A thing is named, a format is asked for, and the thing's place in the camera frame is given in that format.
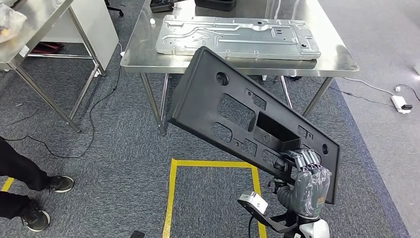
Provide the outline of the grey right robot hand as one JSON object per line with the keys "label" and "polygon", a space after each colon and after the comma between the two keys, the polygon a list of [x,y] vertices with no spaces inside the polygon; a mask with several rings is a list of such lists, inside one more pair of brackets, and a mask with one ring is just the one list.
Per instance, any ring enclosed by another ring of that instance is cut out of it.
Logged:
{"label": "grey right robot hand", "polygon": [[278,181],[275,194],[282,206],[306,218],[317,218],[325,204],[332,173],[321,165],[312,149],[281,153],[295,162],[297,173],[291,188]]}

